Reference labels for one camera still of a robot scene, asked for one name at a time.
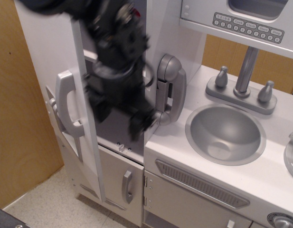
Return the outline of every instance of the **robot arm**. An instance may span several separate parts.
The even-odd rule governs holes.
[[[66,12],[84,22],[98,55],[85,75],[95,118],[102,122],[112,108],[130,116],[129,134],[137,140],[154,122],[154,108],[144,96],[142,77],[147,37],[128,0],[20,0],[41,14]]]

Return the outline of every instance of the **white countertop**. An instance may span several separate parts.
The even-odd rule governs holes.
[[[284,149],[290,140],[289,134],[293,132],[293,95],[274,90],[273,93],[278,101],[271,115],[259,114],[241,107],[260,122],[267,138],[263,154],[250,164],[241,166],[216,164],[200,156],[190,146],[185,135],[185,124],[189,115],[195,109],[207,104],[231,104],[211,97],[205,92],[209,79],[218,73],[217,70],[201,66],[187,87],[184,108],[178,121],[168,126],[160,126],[147,142],[146,147],[175,163],[184,164],[191,170],[197,170],[293,213],[293,177],[284,164]],[[249,85],[258,89],[263,87],[253,82]],[[147,159],[145,162],[145,167],[148,169]]]

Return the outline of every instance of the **stove knob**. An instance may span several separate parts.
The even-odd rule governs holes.
[[[273,219],[276,228],[293,228],[293,221],[284,216],[276,216]]]

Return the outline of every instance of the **faucet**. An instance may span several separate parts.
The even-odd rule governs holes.
[[[258,53],[259,49],[248,47],[237,82],[228,80],[227,67],[222,66],[219,74],[209,80],[206,92],[265,115],[273,113],[277,104],[272,94],[274,82],[268,81],[261,90],[249,86]]]
[[[248,47],[245,59],[240,69],[240,73],[234,88],[234,94],[238,97],[248,97],[250,90],[248,88],[251,76],[256,64],[259,49],[255,47]]]

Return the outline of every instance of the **faucet handle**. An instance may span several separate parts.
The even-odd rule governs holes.
[[[258,94],[258,99],[261,102],[268,102],[272,98],[272,93],[273,93],[273,87],[274,87],[274,82],[273,81],[267,81],[265,87],[263,87]]]
[[[228,70],[228,68],[226,66],[222,66],[220,68],[220,72],[217,75],[216,80],[215,80],[215,84],[218,87],[223,88],[223,87],[227,86],[227,70]]]

